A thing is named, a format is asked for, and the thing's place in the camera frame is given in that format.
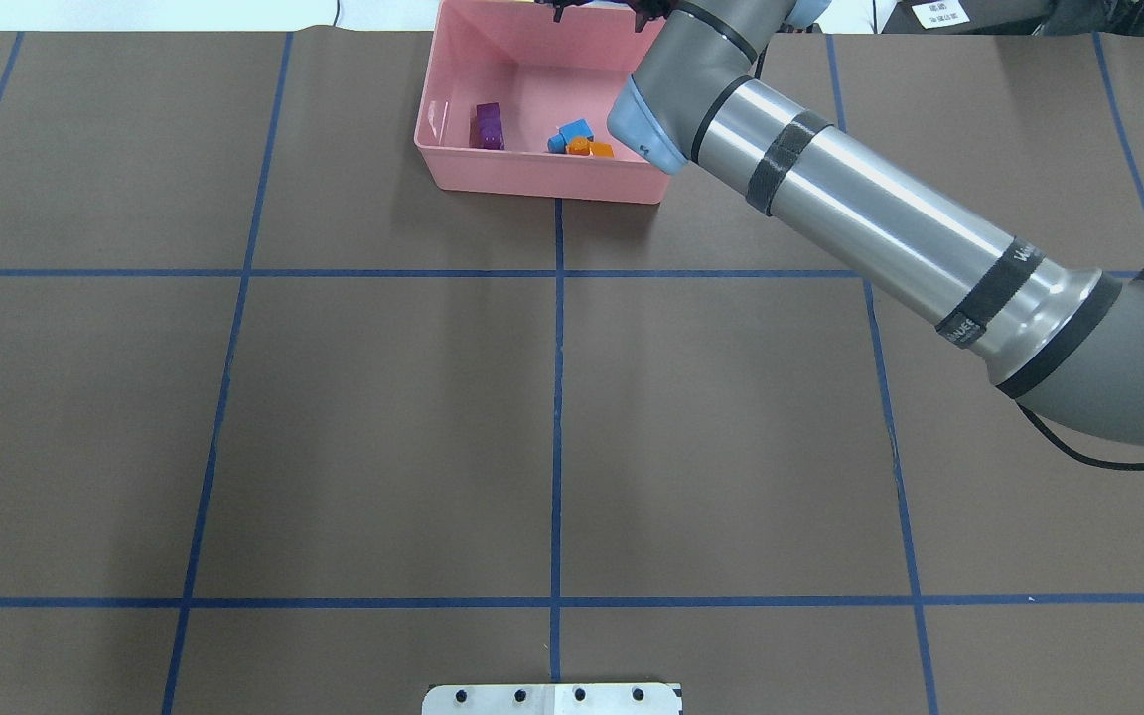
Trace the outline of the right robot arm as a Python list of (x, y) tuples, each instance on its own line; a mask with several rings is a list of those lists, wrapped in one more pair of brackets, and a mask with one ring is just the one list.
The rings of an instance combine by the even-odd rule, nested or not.
[(664, 26), (610, 134), (696, 164), (985, 362), (1000, 394), (1077, 432), (1144, 445), (1144, 267), (1068, 270), (750, 76), (793, 1), (639, 1)]

